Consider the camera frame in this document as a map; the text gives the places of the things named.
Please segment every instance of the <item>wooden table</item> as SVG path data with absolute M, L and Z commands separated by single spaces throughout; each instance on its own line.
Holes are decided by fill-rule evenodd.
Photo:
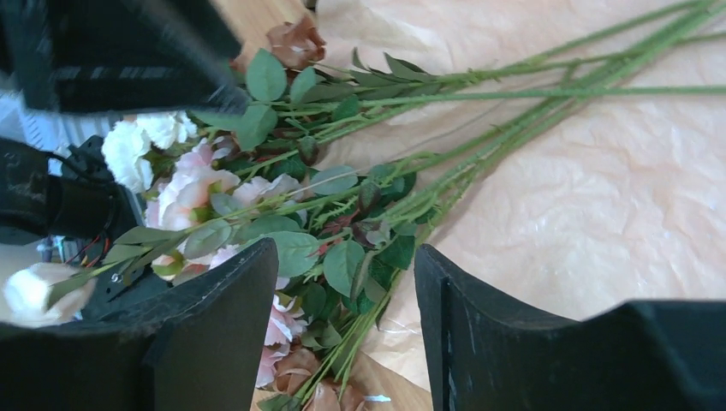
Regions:
M 267 44 L 265 34 L 285 21 L 297 21 L 308 11 L 301 0 L 214 0 L 229 26 L 244 39 L 243 56 L 247 60 L 259 47 Z M 354 379 L 367 396 L 387 396 L 391 402 L 370 402 L 366 409 L 423 411 L 431 409 L 431 395 L 398 374 L 383 368 L 366 355 L 359 355 Z M 255 392 L 254 401 L 269 393 Z

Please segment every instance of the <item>wrapping paper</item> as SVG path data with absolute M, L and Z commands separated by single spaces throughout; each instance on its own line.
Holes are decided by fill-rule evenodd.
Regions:
M 327 64 L 352 67 L 350 51 L 358 47 L 375 68 L 385 68 L 387 51 L 440 74 L 502 67 L 669 3 L 319 0 L 318 25 L 328 42 Z M 618 51 L 657 26 L 578 56 Z M 723 19 L 709 27 L 724 29 Z M 676 50 L 623 85 L 726 83 L 724 50 L 723 41 Z M 562 75 L 478 89 L 543 86 L 555 74 Z M 537 101 L 431 104 L 337 142 L 325 162 L 363 167 L 413 151 L 450 149 Z M 601 98 L 476 183 L 429 242 L 489 284 L 572 319 L 633 298 L 724 298 L 724 129 L 724 98 Z M 424 173 L 420 185 L 440 171 Z M 363 350 L 429 389 L 410 271 L 381 328 Z

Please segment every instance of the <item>white flower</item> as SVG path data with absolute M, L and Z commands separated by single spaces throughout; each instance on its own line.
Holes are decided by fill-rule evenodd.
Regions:
M 174 143 L 185 143 L 197 135 L 197 126 L 184 111 L 139 114 L 136 124 L 146 132 L 154 146 L 166 150 Z
M 104 139 L 101 152 L 116 182 L 133 193 L 141 193 L 152 186 L 152 164 L 143 158 L 151 149 L 143 129 L 121 121 Z
M 232 194 L 243 206 L 254 206 L 260 200 L 271 199 L 280 194 L 297 192 L 292 195 L 291 200 L 302 200 L 302 185 L 293 177 L 282 174 L 272 182 L 263 177 L 253 177 L 252 180 L 242 184 Z
M 66 294 L 47 311 L 51 286 L 68 279 L 78 269 L 64 264 L 37 263 L 10 276 L 3 294 L 10 308 L 10 322 L 28 328 L 58 325 L 73 319 L 91 298 L 96 279 Z

